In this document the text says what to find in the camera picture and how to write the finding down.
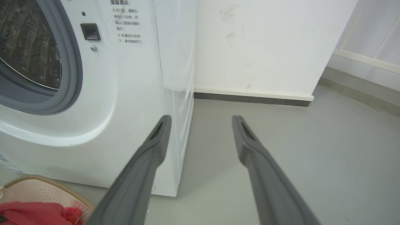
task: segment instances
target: washing machine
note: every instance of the washing machine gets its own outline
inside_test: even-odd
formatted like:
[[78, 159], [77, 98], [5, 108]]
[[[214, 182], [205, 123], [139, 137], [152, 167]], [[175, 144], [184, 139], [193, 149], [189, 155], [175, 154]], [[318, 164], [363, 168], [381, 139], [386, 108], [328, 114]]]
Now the washing machine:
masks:
[[152, 193], [176, 196], [195, 23], [195, 0], [0, 0], [1, 164], [109, 187], [167, 114]]

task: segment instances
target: washing machine door opening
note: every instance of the washing machine door opening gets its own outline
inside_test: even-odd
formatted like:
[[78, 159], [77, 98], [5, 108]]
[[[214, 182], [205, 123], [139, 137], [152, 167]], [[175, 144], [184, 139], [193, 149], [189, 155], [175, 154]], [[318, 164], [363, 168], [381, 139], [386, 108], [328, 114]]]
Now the washing machine door opening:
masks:
[[0, 0], [0, 104], [58, 113], [77, 99], [82, 62], [59, 0]]

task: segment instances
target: white wall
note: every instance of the white wall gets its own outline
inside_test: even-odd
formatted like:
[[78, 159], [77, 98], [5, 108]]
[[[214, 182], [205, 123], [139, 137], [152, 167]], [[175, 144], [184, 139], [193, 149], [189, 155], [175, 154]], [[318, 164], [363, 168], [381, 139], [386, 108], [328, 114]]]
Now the white wall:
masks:
[[312, 100], [357, 0], [198, 0], [197, 92]]
[[328, 67], [400, 91], [400, 1], [360, 0]]

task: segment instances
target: black baseboard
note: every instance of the black baseboard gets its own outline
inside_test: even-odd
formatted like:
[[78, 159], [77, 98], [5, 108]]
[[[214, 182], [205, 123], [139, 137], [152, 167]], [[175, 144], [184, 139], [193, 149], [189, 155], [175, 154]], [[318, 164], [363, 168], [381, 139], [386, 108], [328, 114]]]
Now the black baseboard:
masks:
[[250, 97], [250, 96], [238, 96], [228, 94], [210, 94], [210, 93], [194, 93], [194, 98], [198, 99], [209, 99], [209, 100], [221, 100], [230, 102], [249, 102], [249, 103], [260, 103], [260, 104], [278, 104], [278, 105], [291, 105], [308, 107], [310, 101], [302, 100], [290, 100], [290, 99], [279, 99], [279, 98], [261, 98], [261, 97]]

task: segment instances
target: blue and white sticker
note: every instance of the blue and white sticker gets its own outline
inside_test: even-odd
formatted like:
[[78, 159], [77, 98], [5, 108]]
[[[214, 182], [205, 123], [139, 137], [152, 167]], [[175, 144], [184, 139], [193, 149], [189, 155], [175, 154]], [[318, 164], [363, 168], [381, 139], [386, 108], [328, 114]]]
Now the blue and white sticker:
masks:
[[4, 166], [7, 170], [13, 171], [13, 172], [19, 172], [23, 173], [20, 169], [18, 169], [14, 164], [10, 163], [4, 156], [0, 155], [0, 164]]

